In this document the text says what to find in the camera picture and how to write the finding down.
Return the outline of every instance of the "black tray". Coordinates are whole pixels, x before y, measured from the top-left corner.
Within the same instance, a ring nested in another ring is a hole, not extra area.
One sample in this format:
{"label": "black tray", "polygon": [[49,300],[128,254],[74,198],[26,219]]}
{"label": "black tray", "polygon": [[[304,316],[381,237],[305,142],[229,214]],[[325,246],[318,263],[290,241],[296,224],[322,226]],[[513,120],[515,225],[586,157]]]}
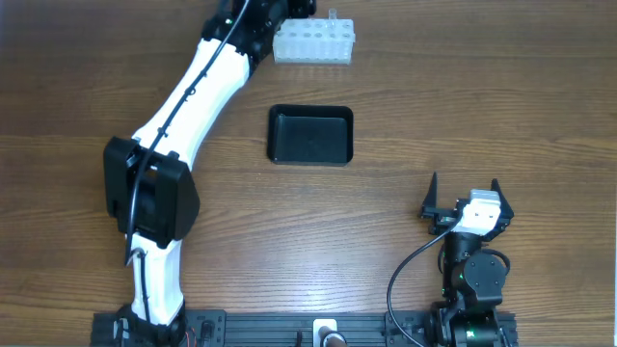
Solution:
{"label": "black tray", "polygon": [[268,157],[275,164],[344,166],[354,156],[354,113],[345,106],[274,105]]}

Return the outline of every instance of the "white plastic container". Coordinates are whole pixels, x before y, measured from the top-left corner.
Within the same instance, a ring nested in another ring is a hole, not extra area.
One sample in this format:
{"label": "white plastic container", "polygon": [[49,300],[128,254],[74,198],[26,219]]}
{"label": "white plastic container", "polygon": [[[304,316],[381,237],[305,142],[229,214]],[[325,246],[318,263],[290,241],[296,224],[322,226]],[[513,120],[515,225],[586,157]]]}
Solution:
{"label": "white plastic container", "polygon": [[349,65],[355,41],[354,21],[336,19],[335,9],[328,19],[287,19],[274,36],[274,60]]}

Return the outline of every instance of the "white connector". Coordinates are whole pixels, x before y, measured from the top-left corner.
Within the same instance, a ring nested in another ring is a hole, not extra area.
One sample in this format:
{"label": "white connector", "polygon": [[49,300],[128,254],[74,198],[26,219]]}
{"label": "white connector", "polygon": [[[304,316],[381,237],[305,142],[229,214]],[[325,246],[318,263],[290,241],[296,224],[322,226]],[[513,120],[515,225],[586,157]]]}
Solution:
{"label": "white connector", "polygon": [[287,19],[274,36],[274,60],[349,65],[355,41],[354,21],[336,19],[335,9],[328,19]]}

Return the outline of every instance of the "wooden table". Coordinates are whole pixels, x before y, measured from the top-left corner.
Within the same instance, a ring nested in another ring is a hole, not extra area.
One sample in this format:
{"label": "wooden table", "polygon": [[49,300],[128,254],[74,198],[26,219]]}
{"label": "wooden table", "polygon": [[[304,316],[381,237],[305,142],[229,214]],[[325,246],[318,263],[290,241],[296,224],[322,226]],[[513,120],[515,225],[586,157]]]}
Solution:
{"label": "wooden table", "polygon": [[[107,216],[102,150],[166,99],[215,9],[202,0],[0,3],[0,343],[89,342],[93,313],[132,301]],[[614,1],[319,1],[358,37],[349,67],[261,64],[201,147],[186,238],[188,308],[385,312],[416,217],[497,177],[517,216],[492,248],[513,270],[500,309],[522,345],[609,345],[617,168]],[[345,168],[273,165],[277,103],[347,105]],[[437,248],[395,286],[440,298]]]}

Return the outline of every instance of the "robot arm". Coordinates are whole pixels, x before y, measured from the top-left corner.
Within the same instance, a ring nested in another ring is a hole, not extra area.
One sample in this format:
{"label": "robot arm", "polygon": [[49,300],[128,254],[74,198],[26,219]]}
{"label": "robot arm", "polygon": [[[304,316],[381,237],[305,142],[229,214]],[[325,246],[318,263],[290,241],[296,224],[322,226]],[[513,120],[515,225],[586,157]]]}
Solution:
{"label": "robot arm", "polygon": [[198,148],[272,51],[282,22],[314,11],[312,0],[234,0],[231,12],[205,22],[193,62],[154,117],[131,140],[114,137],[106,146],[107,209],[127,235],[135,278],[135,300],[118,312],[120,340],[129,334],[175,346],[184,337],[180,249],[200,209],[191,176]]}

